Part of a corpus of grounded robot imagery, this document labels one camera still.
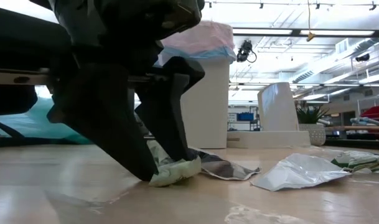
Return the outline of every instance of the white planter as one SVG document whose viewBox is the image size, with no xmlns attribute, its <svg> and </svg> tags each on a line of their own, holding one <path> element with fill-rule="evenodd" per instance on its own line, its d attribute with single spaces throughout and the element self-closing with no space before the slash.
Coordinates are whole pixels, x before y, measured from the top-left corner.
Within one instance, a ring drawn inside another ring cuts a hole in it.
<svg viewBox="0 0 379 224">
<path fill-rule="evenodd" d="M 309 132 L 309 140 L 313 146 L 321 146 L 326 142 L 326 132 L 323 124 L 299 124 L 300 131 Z"/>
</svg>

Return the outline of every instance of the white platform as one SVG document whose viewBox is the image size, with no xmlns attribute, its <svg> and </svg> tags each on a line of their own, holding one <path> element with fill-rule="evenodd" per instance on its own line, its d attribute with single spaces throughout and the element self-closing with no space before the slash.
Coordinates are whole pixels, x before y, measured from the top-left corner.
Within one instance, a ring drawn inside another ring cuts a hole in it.
<svg viewBox="0 0 379 224">
<path fill-rule="evenodd" d="M 265 149 L 310 146 L 307 131 L 230 131 L 227 147 Z"/>
</svg>

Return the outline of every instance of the crumpled plastic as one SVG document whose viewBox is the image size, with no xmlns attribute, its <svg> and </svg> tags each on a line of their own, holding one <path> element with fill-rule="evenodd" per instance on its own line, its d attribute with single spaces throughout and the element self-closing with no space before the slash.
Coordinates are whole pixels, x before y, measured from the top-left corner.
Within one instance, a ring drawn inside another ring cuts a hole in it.
<svg viewBox="0 0 379 224">
<path fill-rule="evenodd" d="M 337 155 L 332 163 L 349 172 L 361 169 L 379 171 L 379 154 L 362 151 L 345 151 Z"/>
<path fill-rule="evenodd" d="M 304 154 L 291 154 L 279 161 L 252 185 L 270 191 L 301 189 L 351 175 L 330 161 Z"/>
</svg>

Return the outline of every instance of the red object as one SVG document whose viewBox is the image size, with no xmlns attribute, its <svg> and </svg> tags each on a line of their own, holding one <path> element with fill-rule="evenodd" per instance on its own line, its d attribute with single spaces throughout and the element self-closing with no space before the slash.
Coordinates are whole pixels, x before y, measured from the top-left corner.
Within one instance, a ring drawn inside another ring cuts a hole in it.
<svg viewBox="0 0 379 224">
<path fill-rule="evenodd" d="M 369 110 L 363 112 L 361 118 L 370 118 L 379 121 L 379 106 L 374 106 Z M 370 133 L 379 133 L 379 131 L 369 131 Z"/>
</svg>

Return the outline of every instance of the potted plant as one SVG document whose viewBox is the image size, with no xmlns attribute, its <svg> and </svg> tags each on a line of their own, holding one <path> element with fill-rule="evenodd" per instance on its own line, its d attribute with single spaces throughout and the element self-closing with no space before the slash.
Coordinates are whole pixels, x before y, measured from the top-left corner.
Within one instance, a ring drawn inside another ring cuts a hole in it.
<svg viewBox="0 0 379 224">
<path fill-rule="evenodd" d="M 320 107 L 310 110 L 297 108 L 297 118 L 299 120 L 300 131 L 309 132 L 309 140 L 313 146 L 325 144 L 326 132 L 323 124 L 317 124 L 318 120 L 323 117 L 328 110 L 322 110 Z"/>
</svg>

